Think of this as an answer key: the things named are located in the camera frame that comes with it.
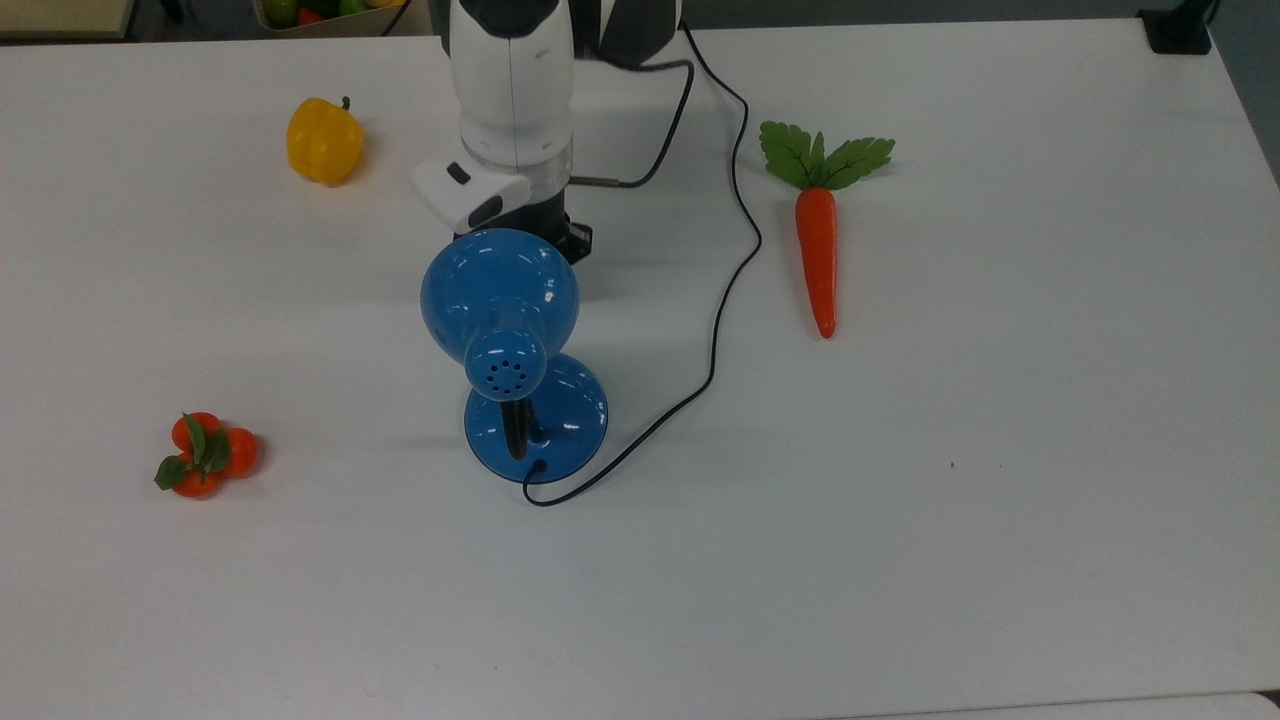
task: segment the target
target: carrot leaves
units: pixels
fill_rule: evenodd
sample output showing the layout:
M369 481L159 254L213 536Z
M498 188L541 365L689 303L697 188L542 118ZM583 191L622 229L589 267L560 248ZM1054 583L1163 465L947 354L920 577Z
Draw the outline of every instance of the carrot leaves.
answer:
M810 136L797 126L764 122L760 123L760 150L764 151L764 169L800 190L841 190L888 164L893 141L850 140L827 155L820 132Z

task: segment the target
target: black bracket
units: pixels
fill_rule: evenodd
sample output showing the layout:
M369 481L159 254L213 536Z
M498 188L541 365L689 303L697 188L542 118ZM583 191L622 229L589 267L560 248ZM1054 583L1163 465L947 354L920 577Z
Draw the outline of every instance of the black bracket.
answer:
M1212 0L1187 0L1172 10L1138 10L1147 29L1147 42L1160 55L1208 55L1204 13Z

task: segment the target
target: black cable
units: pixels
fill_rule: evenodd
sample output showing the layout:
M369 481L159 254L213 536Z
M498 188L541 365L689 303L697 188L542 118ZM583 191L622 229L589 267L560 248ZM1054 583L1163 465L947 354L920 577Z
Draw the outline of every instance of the black cable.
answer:
M392 33L392 31L396 28L396 23L398 23L399 19L402 17L404 17L404 10L408 9L408 4L412 3L412 1L413 0L404 0L403 3L401 3L399 12L396 13L396 17L392 18L392 22L387 23L387 29L384 29L383 33L379 37L387 37L388 35Z
M680 127L680 118L685 114L685 104L689 102L689 94L694 88L694 64L689 60L673 60L671 63L659 63L657 65L625 65L621 63L614 63L605 58L600 58L611 65L630 70L634 73L657 73L660 70L671 70L675 68L685 68L685 91L680 95L680 102L676 104L676 113L671 118L671 127L667 128L667 138L662 141L662 150L658 151L658 158L653 161L653 167L649 172L644 174L643 178L637 181L620 181L613 178L594 178L594 177L571 177L568 179L570 184L586 184L593 187L621 187L626 190L632 190L640 187L641 184L653 179L653 176L658 174L658 168L662 167L662 161L667 158L667 150L671 149L671 141L676 137L676 128Z
M617 457L609 461L608 465L605 465L598 473L595 473L589 479L582 482L582 484L577 486L576 488L571 489L570 492L559 497L554 497L552 500L536 500L529 495L529 486L532 482L532 479L536 478L539 473L547 470L547 462L544 462L543 460L535 461L534 466L529 470L529 474L525 475L525 482L522 483L522 488L525 492L525 500L527 500L532 505L536 505L538 507L550 507L553 505L559 505L586 492L591 486L600 482L614 468L621 465L623 460L626 460L632 452L635 452L635 450L640 447L640 445L644 443L644 441L649 439L649 436L655 433L658 428L660 428L663 424L667 423L667 420L669 420L677 413L684 410L686 405L689 405L694 400L698 400L698 397L703 395L703 392L705 392L708 387L710 387L712 380L716 379L716 360L719 350L719 328L721 328L721 320L724 316L724 306L728 304L728 295L733 290L733 284L737 283L739 275L742 274L742 270L746 269L746 265L755 259L755 255L760 251L760 247L764 245L764 236L760 233L760 225L755 223L755 218L751 217L751 211L746 208L746 201L742 200L742 191L741 188L739 188L737 184L737 152L739 149L742 146L742 138L746 136L746 128L751 118L751 106L746 102L746 100L742 99L741 95L735 92L732 87L726 85L724 81L722 81L714 72L712 72L710 67L707 65L707 59L703 58L701 51L698 49L698 44L694 41L694 35L689 32L689 26L685 24L684 20L681 20L680 23L680 29L685 33L685 37L689 38L689 46L692 49L694 56L698 58L698 63L703 67L703 70L707 73L707 76L710 77L716 82L716 85L722 87L726 92L732 95L739 102L742 104L742 127L739 128L737 138L733 141L733 150L730 154L730 161L728 161L728 173L730 173L730 186L733 188L733 197L735 200L737 200L737 206L742 211L742 215L746 218L746 222L750 223L751 232L755 233L755 245L751 247L751 251L746 255L746 258L744 258L742 261L737 264L737 268L733 270L733 274L730 275L728 284L724 286L724 292L721 295L719 306L716 309L716 322L712 325L710 360L707 368L707 379L703 380L703 384L699 386L698 389L691 392L687 397L673 405L669 410L663 413L660 418L654 420L653 424L650 424L643 433L640 433L640 436L636 439L631 441L631 445L626 446L622 450L622 452L617 455Z
M676 137L676 128L680 127L680 118L685 114L685 104L689 102L689 94L694 90L694 64L689 60L672 60L669 63L658 63L654 65L636 65L634 63L625 63L611 54L600 49L600 45L593 40L593 33L588 32L586 28L579 22L576 14L570 13L570 22L573 24L573 35L582 41L586 47L586 56L603 60L620 70L627 70L632 73L657 73L663 70L671 70L675 68L685 68L685 90L680 95L680 102L676 104L676 113L671 117L671 127L667 128L667 138L662 142L662 150L658 151L658 158L653 161L653 167L649 172L644 174L643 178L637 181L620 181L617 178L595 178L595 177L571 177L568 178L570 184L585 184L591 187L617 187L634 190L643 186L644 183L653 179L653 176L658 173L658 168L662 167L662 161L667 158L667 150L671 149L671 141Z

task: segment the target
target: green leaf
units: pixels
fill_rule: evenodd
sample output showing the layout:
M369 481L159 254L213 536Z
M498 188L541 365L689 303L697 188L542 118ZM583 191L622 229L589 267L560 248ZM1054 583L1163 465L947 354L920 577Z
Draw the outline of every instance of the green leaf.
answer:
M187 423L187 433L191 436L191 461L200 465L205 459L205 428L201 428L200 423L186 413L182 414L182 419Z
M823 187L841 190L888 164L895 142L883 137L850 140L827 158L828 176Z
M765 120L760 123L760 150L764 169L800 190L808 190L813 170L809 133L796 126Z
M156 484L160 489L173 489L173 486L178 484L187 470L191 468L183 462L182 457L177 455L170 455L160 461L160 469L156 470Z
M827 179L827 141L822 133L814 136L813 149L809 150L809 187L822 187Z
M202 468L206 473L221 473L230 461L232 443L227 439L227 430L218 428L214 434L209 436L209 447L205 448Z

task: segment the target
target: fruit basket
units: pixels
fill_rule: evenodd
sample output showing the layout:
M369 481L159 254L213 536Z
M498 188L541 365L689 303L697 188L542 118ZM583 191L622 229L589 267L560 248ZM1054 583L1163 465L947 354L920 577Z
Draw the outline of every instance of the fruit basket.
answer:
M397 3L385 8L372 8L362 13L339 15L311 24L280 27L271 22L262 3L264 0L253 0L253 14L257 17L257 23L273 38L376 36L387 29L387 26L396 19L396 13L401 9L401 4Z

